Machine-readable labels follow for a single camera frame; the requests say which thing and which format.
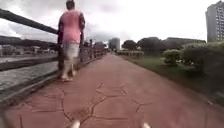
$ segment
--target tall building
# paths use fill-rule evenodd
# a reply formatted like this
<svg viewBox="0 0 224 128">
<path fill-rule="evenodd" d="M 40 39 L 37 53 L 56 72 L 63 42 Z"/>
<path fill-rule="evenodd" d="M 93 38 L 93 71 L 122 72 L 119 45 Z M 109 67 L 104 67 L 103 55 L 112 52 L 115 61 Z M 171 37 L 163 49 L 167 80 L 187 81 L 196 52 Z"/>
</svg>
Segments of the tall building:
<svg viewBox="0 0 224 128">
<path fill-rule="evenodd" d="M 224 40 L 224 2 L 212 4 L 206 11 L 207 41 Z"/>
<path fill-rule="evenodd" d="M 112 50 L 120 50 L 120 39 L 119 38 L 112 38 L 109 40 L 109 48 Z"/>
</svg>

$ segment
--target red brick pavement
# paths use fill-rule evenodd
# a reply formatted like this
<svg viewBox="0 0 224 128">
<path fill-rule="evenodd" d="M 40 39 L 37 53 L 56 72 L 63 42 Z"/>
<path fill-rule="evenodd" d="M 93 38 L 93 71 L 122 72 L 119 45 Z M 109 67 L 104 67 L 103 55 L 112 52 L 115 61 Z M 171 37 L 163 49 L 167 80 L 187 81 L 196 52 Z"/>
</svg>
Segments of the red brick pavement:
<svg viewBox="0 0 224 128">
<path fill-rule="evenodd" d="M 56 81 L 6 115 L 15 128 L 224 128 L 224 110 L 153 72 L 107 55 L 74 82 Z"/>
</svg>

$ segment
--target tree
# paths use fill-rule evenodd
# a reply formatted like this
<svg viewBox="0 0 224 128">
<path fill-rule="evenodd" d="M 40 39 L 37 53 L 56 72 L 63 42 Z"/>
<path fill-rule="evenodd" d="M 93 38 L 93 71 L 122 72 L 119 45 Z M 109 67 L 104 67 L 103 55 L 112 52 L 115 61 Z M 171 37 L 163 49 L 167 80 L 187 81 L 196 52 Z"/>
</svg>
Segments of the tree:
<svg viewBox="0 0 224 128">
<path fill-rule="evenodd" d="M 133 51 L 137 49 L 137 44 L 133 40 L 126 40 L 122 48 Z"/>
<path fill-rule="evenodd" d="M 161 40 L 157 37 L 149 37 L 141 39 L 137 44 L 143 51 L 155 52 L 161 45 Z"/>
<path fill-rule="evenodd" d="M 107 45 L 106 44 L 104 44 L 103 42 L 96 42 L 95 44 L 94 44 L 94 47 L 95 48 L 100 48 L 100 49 L 103 49 L 103 48 L 105 48 Z"/>
</svg>

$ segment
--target water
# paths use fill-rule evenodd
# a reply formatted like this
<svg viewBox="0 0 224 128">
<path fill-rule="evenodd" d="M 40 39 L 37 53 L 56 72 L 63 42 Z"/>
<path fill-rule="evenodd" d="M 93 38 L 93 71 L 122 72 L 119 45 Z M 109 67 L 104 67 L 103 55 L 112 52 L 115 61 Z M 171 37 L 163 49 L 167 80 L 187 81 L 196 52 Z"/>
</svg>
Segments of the water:
<svg viewBox="0 0 224 128">
<path fill-rule="evenodd" d="M 44 55 L 44 58 L 53 57 L 56 55 Z M 35 56 L 35 57 L 10 57 L 10 58 L 0 58 L 0 63 L 2 62 L 12 62 L 18 60 L 25 59 L 33 59 L 33 58 L 43 58 L 43 56 Z M 37 78 L 39 76 L 51 73 L 57 70 L 57 62 L 39 64 L 31 67 L 24 67 L 15 70 L 9 70 L 0 72 L 0 90 L 4 90 L 6 88 L 16 86 L 20 83 L 29 81 L 31 79 Z"/>
</svg>

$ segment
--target cloudy sky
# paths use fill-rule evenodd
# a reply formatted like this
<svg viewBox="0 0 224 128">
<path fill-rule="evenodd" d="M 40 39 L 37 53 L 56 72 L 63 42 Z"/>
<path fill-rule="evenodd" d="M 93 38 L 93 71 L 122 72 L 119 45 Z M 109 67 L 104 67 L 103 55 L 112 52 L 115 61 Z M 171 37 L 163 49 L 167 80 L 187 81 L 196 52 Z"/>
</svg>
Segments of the cloudy sky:
<svg viewBox="0 0 224 128">
<path fill-rule="evenodd" d="M 57 28 L 66 0 L 0 0 L 0 8 Z M 86 37 L 138 41 L 157 36 L 206 40 L 205 11 L 218 0 L 76 0 Z M 56 36 L 0 19 L 0 35 L 56 41 Z"/>
</svg>

